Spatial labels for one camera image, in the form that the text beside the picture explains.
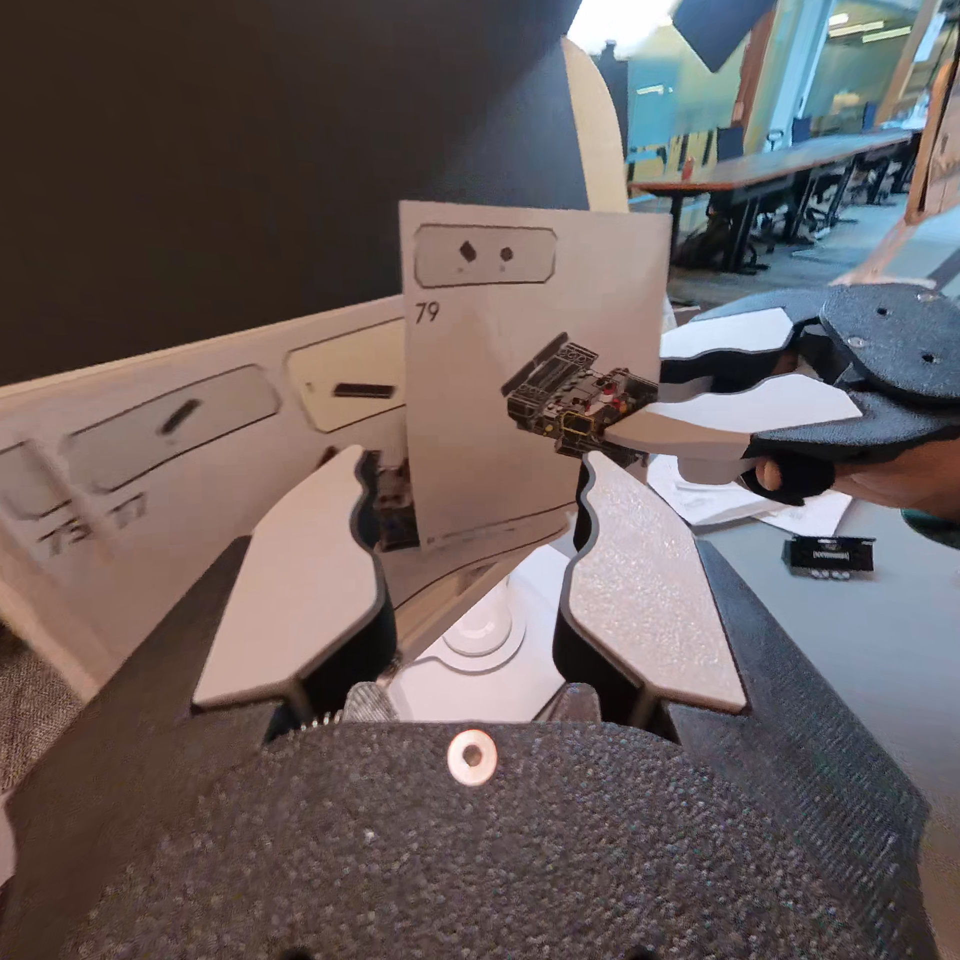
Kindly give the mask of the black stickered lego panel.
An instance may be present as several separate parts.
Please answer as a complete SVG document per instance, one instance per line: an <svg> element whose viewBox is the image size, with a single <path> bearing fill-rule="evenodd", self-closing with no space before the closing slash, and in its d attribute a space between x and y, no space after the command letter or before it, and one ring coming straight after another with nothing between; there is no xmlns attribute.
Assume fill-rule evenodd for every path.
<svg viewBox="0 0 960 960"><path fill-rule="evenodd" d="M820 581L873 577L874 545L870 536L794 534L783 544L781 559L794 576Z"/></svg>

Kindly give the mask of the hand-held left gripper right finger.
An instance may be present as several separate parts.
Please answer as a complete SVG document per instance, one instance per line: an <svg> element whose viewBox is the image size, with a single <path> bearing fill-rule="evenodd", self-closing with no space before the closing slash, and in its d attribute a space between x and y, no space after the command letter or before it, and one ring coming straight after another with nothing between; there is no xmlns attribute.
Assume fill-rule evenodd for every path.
<svg viewBox="0 0 960 960"><path fill-rule="evenodd" d="M679 705L748 707L694 535L609 457L582 458L575 555L564 575L554 665L593 689L604 721L649 721Z"/></svg>

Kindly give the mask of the black lighting flag panel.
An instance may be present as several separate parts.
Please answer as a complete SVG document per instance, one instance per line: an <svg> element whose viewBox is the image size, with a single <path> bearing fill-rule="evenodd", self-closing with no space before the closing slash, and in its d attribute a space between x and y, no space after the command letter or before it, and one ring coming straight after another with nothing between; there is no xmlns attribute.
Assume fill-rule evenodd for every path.
<svg viewBox="0 0 960 960"><path fill-rule="evenodd" d="M671 13L671 21L702 65L716 74L775 4L775 1L679 1Z"/></svg>

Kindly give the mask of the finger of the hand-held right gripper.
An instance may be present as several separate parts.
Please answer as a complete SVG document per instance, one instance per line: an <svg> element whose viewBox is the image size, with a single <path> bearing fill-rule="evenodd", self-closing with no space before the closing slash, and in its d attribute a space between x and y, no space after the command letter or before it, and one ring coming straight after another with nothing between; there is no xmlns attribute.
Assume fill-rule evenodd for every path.
<svg viewBox="0 0 960 960"><path fill-rule="evenodd" d="M604 438L624 449L704 458L739 458L755 435L860 419L844 391L802 373L763 380L749 390L704 392L656 401L607 426Z"/></svg>
<svg viewBox="0 0 960 960"><path fill-rule="evenodd" d="M799 331L779 307L692 319L661 336L658 394L731 395L792 374L817 380L796 348Z"/></svg>

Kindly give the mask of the white numbered paper bag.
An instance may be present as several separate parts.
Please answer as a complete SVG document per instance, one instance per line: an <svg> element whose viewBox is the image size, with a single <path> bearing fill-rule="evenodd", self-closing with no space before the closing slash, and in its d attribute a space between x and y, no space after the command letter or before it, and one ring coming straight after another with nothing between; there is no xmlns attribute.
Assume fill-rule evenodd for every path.
<svg viewBox="0 0 960 960"><path fill-rule="evenodd" d="M647 484L692 527L714 526L791 509L737 483L704 485L687 481L679 473L676 457L666 455L650 461Z"/></svg>

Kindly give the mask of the black backdrop board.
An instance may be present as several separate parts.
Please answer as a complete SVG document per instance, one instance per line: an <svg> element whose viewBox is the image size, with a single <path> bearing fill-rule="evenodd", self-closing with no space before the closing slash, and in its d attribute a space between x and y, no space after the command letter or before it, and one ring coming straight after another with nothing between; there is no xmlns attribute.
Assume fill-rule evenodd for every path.
<svg viewBox="0 0 960 960"><path fill-rule="evenodd" d="M578 2L2 2L2 385L401 291L401 201L586 210Z"/></svg>

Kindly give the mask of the long background table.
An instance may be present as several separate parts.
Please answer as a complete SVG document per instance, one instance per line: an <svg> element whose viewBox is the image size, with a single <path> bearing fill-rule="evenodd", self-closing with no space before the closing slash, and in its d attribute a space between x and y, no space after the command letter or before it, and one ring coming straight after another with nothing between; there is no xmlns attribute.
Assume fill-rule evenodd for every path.
<svg viewBox="0 0 960 960"><path fill-rule="evenodd" d="M762 243L795 243L810 218L815 231L834 227L853 180L863 179L874 201L892 164L913 153L919 136L894 126L811 138L707 167L638 175L627 182L628 197L669 201L672 263L754 275L766 268L752 253Z"/></svg>

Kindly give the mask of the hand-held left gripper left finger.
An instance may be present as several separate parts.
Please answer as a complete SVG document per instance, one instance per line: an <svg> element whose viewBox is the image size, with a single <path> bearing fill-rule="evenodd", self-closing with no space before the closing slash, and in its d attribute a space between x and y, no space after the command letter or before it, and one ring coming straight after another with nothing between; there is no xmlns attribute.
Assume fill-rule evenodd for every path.
<svg viewBox="0 0 960 960"><path fill-rule="evenodd" d="M200 710L281 699L339 710L396 654L375 547L378 456L349 446L256 524L193 695Z"/></svg>

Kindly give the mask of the person's right hand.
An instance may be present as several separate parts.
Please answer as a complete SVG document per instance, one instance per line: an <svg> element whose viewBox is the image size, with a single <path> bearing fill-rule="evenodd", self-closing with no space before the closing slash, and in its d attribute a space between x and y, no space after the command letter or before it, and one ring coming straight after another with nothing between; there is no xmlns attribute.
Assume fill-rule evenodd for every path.
<svg viewBox="0 0 960 960"><path fill-rule="evenodd" d="M880 507L959 522L959 439L931 441L889 462L838 465L832 488Z"/></svg>

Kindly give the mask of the lego instruction booklet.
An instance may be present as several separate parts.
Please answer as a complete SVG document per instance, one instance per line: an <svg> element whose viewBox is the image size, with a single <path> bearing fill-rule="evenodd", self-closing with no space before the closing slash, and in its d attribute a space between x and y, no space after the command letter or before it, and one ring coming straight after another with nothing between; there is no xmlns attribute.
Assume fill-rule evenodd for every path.
<svg viewBox="0 0 960 960"><path fill-rule="evenodd" d="M402 641L458 618L458 576L564 531L579 461L508 405L578 347L627 383L588 397L655 390L666 219L404 201L399 229L401 295L2 389L2 622L84 700L218 567L194 706L258 522L348 447L378 459Z"/></svg>

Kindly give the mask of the white book stand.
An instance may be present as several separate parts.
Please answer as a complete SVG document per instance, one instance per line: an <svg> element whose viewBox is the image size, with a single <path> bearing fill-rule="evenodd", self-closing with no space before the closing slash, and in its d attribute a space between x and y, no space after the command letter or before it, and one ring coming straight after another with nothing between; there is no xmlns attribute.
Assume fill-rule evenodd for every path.
<svg viewBox="0 0 960 960"><path fill-rule="evenodd" d="M536 548L386 684L402 721L529 722L564 685L553 659L569 558Z"/></svg>

